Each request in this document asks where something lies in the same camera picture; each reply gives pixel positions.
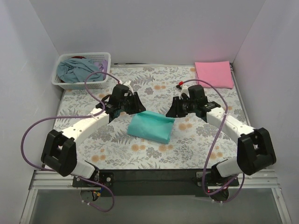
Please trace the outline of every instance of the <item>plastic basket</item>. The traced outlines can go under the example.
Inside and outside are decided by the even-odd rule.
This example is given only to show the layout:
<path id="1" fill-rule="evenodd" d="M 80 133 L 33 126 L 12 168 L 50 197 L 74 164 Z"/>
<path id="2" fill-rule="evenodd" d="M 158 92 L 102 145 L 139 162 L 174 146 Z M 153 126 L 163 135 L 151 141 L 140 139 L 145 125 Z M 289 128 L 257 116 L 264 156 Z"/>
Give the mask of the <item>plastic basket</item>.
<path id="1" fill-rule="evenodd" d="M 60 78 L 57 76 L 56 70 L 60 62 L 69 59 L 74 56 L 82 56 L 85 58 L 90 58 L 94 62 L 102 63 L 103 60 L 108 61 L 108 68 L 107 72 L 110 72 L 110 65 L 111 65 L 111 56 L 107 52 L 93 52 L 93 53 L 76 53 L 76 54 L 64 54 L 61 55 L 56 64 L 55 68 L 52 73 L 52 83 L 53 85 L 59 85 L 61 88 L 65 90 L 82 90 L 85 89 L 84 82 L 83 83 L 62 83 Z M 102 89 L 106 86 L 107 80 L 109 76 L 106 76 L 106 78 L 103 81 L 98 82 L 87 82 L 87 87 L 89 89 Z"/>

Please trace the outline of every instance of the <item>blue cloth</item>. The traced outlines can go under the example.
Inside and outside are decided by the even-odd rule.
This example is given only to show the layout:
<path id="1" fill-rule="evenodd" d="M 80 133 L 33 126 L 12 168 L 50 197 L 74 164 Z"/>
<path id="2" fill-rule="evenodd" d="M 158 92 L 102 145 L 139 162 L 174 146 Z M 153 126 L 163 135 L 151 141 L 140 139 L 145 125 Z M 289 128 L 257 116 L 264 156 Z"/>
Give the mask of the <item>blue cloth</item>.
<path id="1" fill-rule="evenodd" d="M 168 144 L 174 120 L 159 113 L 144 111 L 133 117 L 128 126 L 128 134 Z"/>
<path id="2" fill-rule="evenodd" d="M 84 82 L 90 73 L 99 71 L 91 59 L 70 58 L 61 62 L 57 67 L 57 76 L 66 83 Z M 102 74 L 94 74 L 88 82 L 103 81 Z"/>

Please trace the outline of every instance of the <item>pink towel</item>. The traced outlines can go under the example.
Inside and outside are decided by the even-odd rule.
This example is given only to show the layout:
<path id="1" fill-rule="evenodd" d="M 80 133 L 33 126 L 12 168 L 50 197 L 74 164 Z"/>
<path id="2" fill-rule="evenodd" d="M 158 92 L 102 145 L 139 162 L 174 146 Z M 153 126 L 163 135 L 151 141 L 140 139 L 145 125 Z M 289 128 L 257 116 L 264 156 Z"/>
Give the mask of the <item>pink towel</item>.
<path id="1" fill-rule="evenodd" d="M 232 89 L 234 87 L 229 62 L 196 62 L 195 67 L 198 79 L 206 81 L 217 88 Z M 199 82 L 199 84 L 210 88 L 205 83 Z"/>

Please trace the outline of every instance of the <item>floral tablecloth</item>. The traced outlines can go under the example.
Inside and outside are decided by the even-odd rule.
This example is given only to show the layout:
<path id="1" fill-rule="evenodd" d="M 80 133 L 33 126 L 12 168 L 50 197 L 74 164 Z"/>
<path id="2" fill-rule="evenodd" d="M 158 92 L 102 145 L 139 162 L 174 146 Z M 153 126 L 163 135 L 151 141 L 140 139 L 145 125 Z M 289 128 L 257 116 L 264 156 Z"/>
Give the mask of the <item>floral tablecloth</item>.
<path id="1" fill-rule="evenodd" d="M 143 67 L 114 68 L 110 71 L 123 82 L 132 80 L 134 91 L 147 110 L 166 114 L 174 96 L 175 88 L 181 80 L 195 78 L 194 67 Z M 92 90 L 99 98 L 112 92 L 113 79 L 108 80 L 106 89 Z M 236 88 L 219 89 L 227 101 L 228 112 L 242 122 L 245 115 Z M 205 89 L 209 101 L 221 106 L 223 102 L 213 89 Z M 86 115 L 97 104 L 85 90 L 66 91 L 62 99 L 59 115 Z M 101 169 L 147 169 L 147 168 L 203 168 L 208 150 L 217 128 L 205 123 L 194 114 L 175 120 L 168 145 L 141 139 L 127 134 L 133 115 L 121 113 L 109 125 L 100 128 L 87 138 L 78 148 L 77 156 Z M 62 130 L 74 123 L 75 119 L 58 119 L 56 130 Z M 236 156 L 236 144 L 225 134 L 221 134 L 215 145 L 208 167 L 226 158 Z"/>

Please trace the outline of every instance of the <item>white wall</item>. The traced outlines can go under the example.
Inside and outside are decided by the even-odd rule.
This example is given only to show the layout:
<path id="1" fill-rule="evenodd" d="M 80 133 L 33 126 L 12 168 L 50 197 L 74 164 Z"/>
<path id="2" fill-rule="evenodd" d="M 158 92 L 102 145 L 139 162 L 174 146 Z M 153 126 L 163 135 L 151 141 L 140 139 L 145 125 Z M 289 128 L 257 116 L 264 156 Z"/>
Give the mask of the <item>white wall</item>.
<path id="1" fill-rule="evenodd" d="M 0 0 L 0 223 L 19 223 L 33 168 L 21 157 L 23 133 L 55 115 L 61 90 L 50 82 L 58 53 L 28 0 Z M 40 164 L 52 123 L 29 134 L 26 155 Z"/>
<path id="2" fill-rule="evenodd" d="M 113 63 L 234 60 L 264 0 L 30 0 L 59 54 Z"/>
<path id="3" fill-rule="evenodd" d="M 270 131 L 282 193 L 299 223 L 299 1 L 266 0 L 233 65 L 252 125 Z"/>

